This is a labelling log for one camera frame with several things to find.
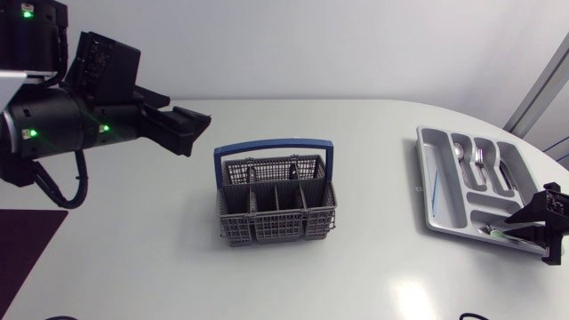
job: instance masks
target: black cable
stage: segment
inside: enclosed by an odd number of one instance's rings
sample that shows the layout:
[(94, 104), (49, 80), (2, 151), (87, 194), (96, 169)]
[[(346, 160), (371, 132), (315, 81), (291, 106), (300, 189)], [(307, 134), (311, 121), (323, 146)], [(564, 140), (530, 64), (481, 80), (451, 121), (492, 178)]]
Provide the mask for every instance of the black cable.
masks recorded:
[(77, 150), (75, 152), (75, 159), (77, 163), (77, 170), (79, 171), (79, 176), (77, 177), (79, 180), (79, 187), (77, 188), (75, 196), (71, 200), (65, 198), (57, 183), (53, 181), (52, 177), (40, 163), (34, 161), (32, 164), (32, 169), (35, 174), (34, 181), (37, 186), (40, 187), (54, 203), (65, 209), (77, 208), (87, 197), (89, 177), (87, 177), (87, 164), (85, 162), (83, 150)]
[(47, 318), (45, 320), (77, 320), (73, 316), (52, 316), (51, 318)]
[(469, 312), (463, 313), (463, 314), (461, 315), (461, 317), (459, 318), (459, 320), (463, 320), (463, 319), (464, 319), (465, 317), (467, 317), (467, 316), (473, 317), (473, 318), (476, 318), (476, 319), (479, 319), (479, 320), (488, 320), (488, 318), (486, 318), (486, 317), (483, 317), (483, 316), (480, 316), (480, 315), (477, 315), (477, 314), (473, 314), (473, 313), (469, 313)]
[(60, 27), (59, 34), (60, 34), (60, 55), (61, 55), (60, 67), (57, 71), (57, 75), (45, 80), (44, 82), (42, 82), (38, 85), (42, 88), (48, 88), (48, 87), (51, 87), (52, 85), (58, 84), (59, 82), (61, 82), (61, 80), (63, 80), (63, 77), (68, 72), (68, 31), (67, 31), (67, 28)]

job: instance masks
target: black cable on table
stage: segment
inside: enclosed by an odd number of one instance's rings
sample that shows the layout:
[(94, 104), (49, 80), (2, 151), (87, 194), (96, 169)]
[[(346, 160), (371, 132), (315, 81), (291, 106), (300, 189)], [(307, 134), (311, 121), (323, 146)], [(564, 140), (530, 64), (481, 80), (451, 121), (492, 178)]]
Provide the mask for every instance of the black cable on table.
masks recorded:
[(459, 320), (463, 320), (463, 319), (466, 318), (467, 316), (473, 317), (473, 318), (476, 318), (476, 319), (479, 319), (479, 320), (488, 320), (488, 318), (486, 318), (486, 317), (484, 317), (484, 316), (480, 316), (480, 315), (473, 314), (473, 313), (469, 313), (469, 312), (463, 313), (463, 314), (461, 315), (461, 317), (459, 318)]

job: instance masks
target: white wall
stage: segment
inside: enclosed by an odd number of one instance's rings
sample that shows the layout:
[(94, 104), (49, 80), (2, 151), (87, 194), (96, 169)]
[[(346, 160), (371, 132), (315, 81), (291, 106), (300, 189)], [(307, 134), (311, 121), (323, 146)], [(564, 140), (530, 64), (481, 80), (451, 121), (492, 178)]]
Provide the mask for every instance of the white wall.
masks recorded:
[(175, 99), (379, 98), (502, 126), (569, 30), (566, 0), (61, 0), (69, 42), (142, 50)]

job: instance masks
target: blue handle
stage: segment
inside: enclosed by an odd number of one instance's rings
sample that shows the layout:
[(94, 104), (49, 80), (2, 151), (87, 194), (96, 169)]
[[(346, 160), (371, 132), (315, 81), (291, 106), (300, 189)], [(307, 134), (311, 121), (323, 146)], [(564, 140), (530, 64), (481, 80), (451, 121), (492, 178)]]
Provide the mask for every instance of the blue handle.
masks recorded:
[(217, 188), (223, 186), (223, 175), (221, 174), (221, 157), (236, 153), (261, 150), (268, 148), (320, 148), (326, 150), (326, 179), (332, 181), (332, 168), (334, 162), (334, 145), (329, 140), (318, 139), (270, 139), (241, 142), (225, 147), (216, 148), (213, 151), (213, 162), (215, 164), (215, 180)]

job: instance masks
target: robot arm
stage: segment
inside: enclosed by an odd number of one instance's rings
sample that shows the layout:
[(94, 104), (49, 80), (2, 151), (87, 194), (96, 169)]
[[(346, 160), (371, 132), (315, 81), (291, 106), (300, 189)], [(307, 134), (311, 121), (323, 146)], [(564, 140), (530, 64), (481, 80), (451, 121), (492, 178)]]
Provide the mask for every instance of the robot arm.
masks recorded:
[[(58, 206), (73, 209), (86, 196), (86, 148), (146, 137), (176, 155), (191, 155), (211, 118), (178, 107), (160, 111), (170, 99), (135, 83), (139, 50), (82, 33), (62, 81), (67, 6), (0, 0), (0, 8), (0, 26), (8, 26), (0, 28), (0, 178), (18, 187), (36, 183)], [(79, 170), (72, 200), (35, 161), (67, 152), (75, 152)]]

